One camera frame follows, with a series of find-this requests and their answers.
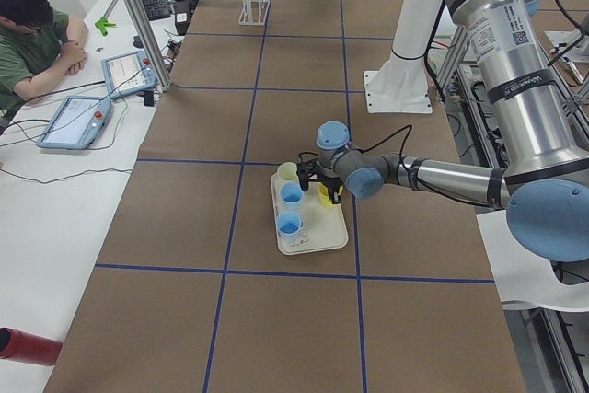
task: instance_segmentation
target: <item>tablet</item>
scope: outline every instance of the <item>tablet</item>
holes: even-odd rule
[[[102,61],[102,72],[111,99],[117,99],[156,86],[154,69],[147,64],[145,51],[117,55]]]
[[[85,149],[97,137],[110,116],[109,98],[71,96],[59,109],[37,140],[41,148]]]

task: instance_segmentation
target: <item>computer mouse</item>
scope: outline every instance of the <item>computer mouse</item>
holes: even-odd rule
[[[144,45],[141,42],[141,39],[139,38],[139,36],[134,36],[133,37],[133,46],[135,48],[143,48],[144,47]]]

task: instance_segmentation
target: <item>green clip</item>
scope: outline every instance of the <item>green clip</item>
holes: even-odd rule
[[[109,34],[107,27],[116,27],[117,25],[115,23],[109,22],[106,17],[101,17],[98,22],[94,23],[94,26],[100,30],[100,34],[106,36]]]

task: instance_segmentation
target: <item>person's hand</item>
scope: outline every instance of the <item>person's hand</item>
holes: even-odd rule
[[[64,59],[67,63],[70,64],[68,71],[70,75],[72,74],[73,68],[73,74],[77,74],[79,70],[84,67],[83,64],[86,63],[87,53],[84,51],[84,47],[82,45],[73,40],[68,41],[62,45],[60,50],[60,58]]]

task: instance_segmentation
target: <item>green object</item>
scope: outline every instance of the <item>green object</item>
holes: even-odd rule
[[[8,110],[23,100],[15,85],[49,68],[67,41],[69,16],[53,10],[53,23],[35,34],[20,34],[0,26],[0,108]]]
[[[99,21],[94,22],[94,26],[100,30],[100,34],[106,36],[109,34],[107,28],[108,27],[116,27],[115,23],[109,22],[106,17],[101,17]]]

